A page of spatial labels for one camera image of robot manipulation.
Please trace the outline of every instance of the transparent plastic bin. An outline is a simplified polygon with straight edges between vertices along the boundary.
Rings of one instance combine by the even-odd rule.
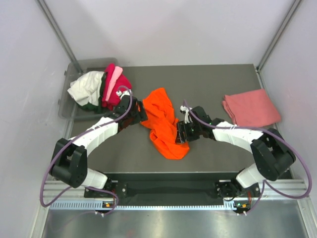
[[[77,63],[82,68],[83,74],[85,74],[90,71],[104,71],[110,63],[117,65],[117,60],[115,58],[85,59],[79,60]],[[80,76],[82,76],[82,74],[78,72],[75,63],[70,63],[66,72],[62,96],[59,101],[58,115],[61,118],[73,120],[91,120],[101,118],[104,113],[108,112],[107,108],[104,108],[104,112],[102,114],[85,111],[77,106],[75,100],[72,99],[67,92],[70,88],[70,83],[77,80]]]

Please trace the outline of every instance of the gray table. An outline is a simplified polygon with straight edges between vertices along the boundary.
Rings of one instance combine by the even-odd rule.
[[[184,118],[179,107],[186,99],[191,107],[202,106],[211,119],[231,122],[221,105],[223,96],[260,89],[252,64],[126,67],[123,73],[138,99],[164,87],[179,119]],[[76,121],[72,136],[96,122]],[[253,162],[249,152],[205,138],[191,142],[182,160],[168,160],[155,149],[149,133],[139,124],[123,130],[90,154],[89,167],[102,172],[237,172]]]
[[[266,201],[248,216],[232,211],[115,211],[103,219],[83,211],[49,211],[42,238],[308,238],[297,201]]]

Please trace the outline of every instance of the white cloth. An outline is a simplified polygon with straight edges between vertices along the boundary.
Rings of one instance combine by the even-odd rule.
[[[88,103],[98,106],[103,74],[104,72],[99,71],[85,73],[76,81],[70,83],[68,93],[81,106]]]

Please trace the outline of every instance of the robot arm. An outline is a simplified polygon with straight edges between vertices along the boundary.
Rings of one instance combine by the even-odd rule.
[[[240,171],[232,180],[238,190],[248,188],[255,183],[262,182],[264,179],[277,180],[296,160],[289,148],[261,131],[214,129],[199,123],[189,114],[187,108],[181,107],[181,112],[185,114],[185,120],[177,124],[177,143],[197,140],[202,135],[215,141],[223,141],[239,146],[253,154],[255,163]],[[208,124],[235,127],[235,125],[221,119],[211,120],[202,107],[195,107],[192,112]],[[274,128],[270,128],[269,131],[282,138]]]
[[[126,91],[122,94],[121,101],[115,110],[105,114],[95,125],[89,128],[94,129],[93,131],[81,136],[66,148],[52,166],[50,174],[73,188],[91,186],[103,189],[106,182],[111,182],[103,173],[87,167],[87,157],[109,137],[116,135],[129,125],[134,125],[148,119],[142,101],[138,101],[135,97],[132,97],[132,107],[127,115],[121,120],[113,122],[126,112],[129,103],[130,96]],[[64,138],[60,139],[56,143],[52,158],[68,142],[69,140]]]

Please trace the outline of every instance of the fabric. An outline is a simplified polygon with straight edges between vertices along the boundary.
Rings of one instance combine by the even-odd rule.
[[[108,84],[110,83],[110,81],[107,79],[108,77],[106,78],[106,87],[108,87]],[[110,110],[113,110],[113,107],[117,106],[120,103],[120,97],[116,94],[120,86],[126,86],[128,89],[132,89],[132,86],[129,80],[123,74],[121,74],[119,78],[117,79],[112,92],[110,93],[109,100],[107,102],[102,101],[102,107],[104,108],[107,107]]]
[[[117,79],[120,77],[122,72],[123,72],[123,69],[121,67],[116,66],[114,68],[112,77],[111,77],[109,85],[108,85],[107,93],[106,93],[106,102],[109,101],[109,98],[110,98],[111,92],[115,86],[115,83],[117,82]]]
[[[222,105],[233,123],[262,127],[281,121],[281,115],[264,89],[225,95]]]
[[[97,107],[99,105],[100,89],[102,85],[102,76],[104,72],[91,71],[76,81],[71,82],[70,88],[67,90],[69,95],[80,106],[91,104]]]
[[[106,84],[105,84],[105,88],[104,88],[104,94],[103,94],[103,98],[102,98],[102,106],[103,107],[106,107],[106,105],[107,105],[106,96],[107,96],[109,83],[110,83],[110,80],[112,78],[114,69],[115,69],[115,65],[113,63],[109,64],[108,67],[105,69],[105,73],[107,73],[107,76],[106,76]]]
[[[86,111],[94,111],[98,114],[103,113],[103,108],[102,108],[102,95],[104,93],[104,88],[105,88],[105,83],[106,83],[106,73],[103,74],[101,78],[101,87],[100,87],[100,96],[98,99],[98,106],[92,105],[90,103],[87,103],[86,105],[78,105],[79,108],[86,110]]]
[[[150,93],[143,100],[143,105],[148,120],[141,124],[151,129],[150,140],[156,149],[167,159],[180,160],[189,151],[188,143],[176,144],[176,123],[172,102],[164,88],[159,88]]]

